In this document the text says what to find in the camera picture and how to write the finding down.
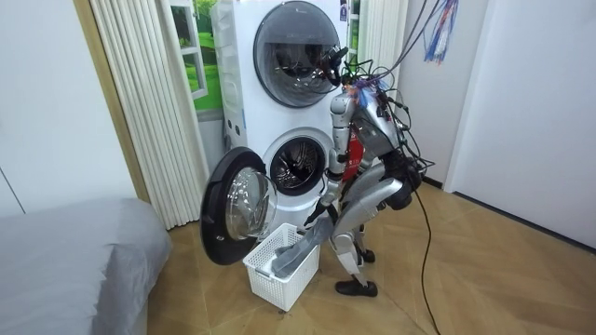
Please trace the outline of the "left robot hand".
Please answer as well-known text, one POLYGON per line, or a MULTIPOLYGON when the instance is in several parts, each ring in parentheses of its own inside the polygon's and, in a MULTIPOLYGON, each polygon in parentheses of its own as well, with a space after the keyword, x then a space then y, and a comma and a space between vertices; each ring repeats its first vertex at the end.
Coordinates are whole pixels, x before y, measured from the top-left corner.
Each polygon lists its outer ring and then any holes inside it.
POLYGON ((304 227, 313 223, 322 213, 324 213, 329 206, 326 205, 321 199, 316 203, 315 209, 313 212, 307 217, 304 227))

